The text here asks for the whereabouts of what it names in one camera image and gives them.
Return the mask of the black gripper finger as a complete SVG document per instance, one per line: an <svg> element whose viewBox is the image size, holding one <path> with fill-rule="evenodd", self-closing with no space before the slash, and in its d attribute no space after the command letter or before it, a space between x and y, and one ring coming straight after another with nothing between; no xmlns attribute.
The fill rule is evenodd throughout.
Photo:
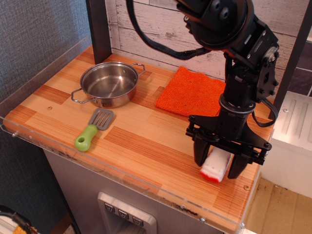
<svg viewBox="0 0 312 234"><path fill-rule="evenodd" d="M245 155L234 155L230 166L228 179L236 179L244 171L249 158Z"/></svg>
<svg viewBox="0 0 312 234"><path fill-rule="evenodd" d="M208 152L210 149L211 143L209 141L195 138L194 140L194 158L195 163L200 167L205 162L208 157Z"/></svg>

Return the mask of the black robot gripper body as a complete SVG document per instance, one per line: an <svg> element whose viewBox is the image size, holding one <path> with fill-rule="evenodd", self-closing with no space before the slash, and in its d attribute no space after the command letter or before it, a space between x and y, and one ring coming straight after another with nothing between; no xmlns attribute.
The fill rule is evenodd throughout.
<svg viewBox="0 0 312 234"><path fill-rule="evenodd" d="M186 135L194 141L200 138L233 155L245 155L250 164L263 165L266 153L272 145L254 133L247 124L247 119L255 110L254 101L246 105L233 105L221 95L219 98L220 112L215 117L190 115Z"/></svg>

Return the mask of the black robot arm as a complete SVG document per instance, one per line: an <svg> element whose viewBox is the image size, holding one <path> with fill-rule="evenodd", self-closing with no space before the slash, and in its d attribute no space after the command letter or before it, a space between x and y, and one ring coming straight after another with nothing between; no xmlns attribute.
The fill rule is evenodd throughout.
<svg viewBox="0 0 312 234"><path fill-rule="evenodd" d="M268 100L278 85L278 39L255 16L250 0L180 0L177 8L195 40L209 51L222 51L226 59L226 86L218 116L188 118L195 162L201 166L211 146L232 153L228 178L236 179L248 164L263 164L272 147L249 128L247 118L254 115L257 103L278 116Z"/></svg>

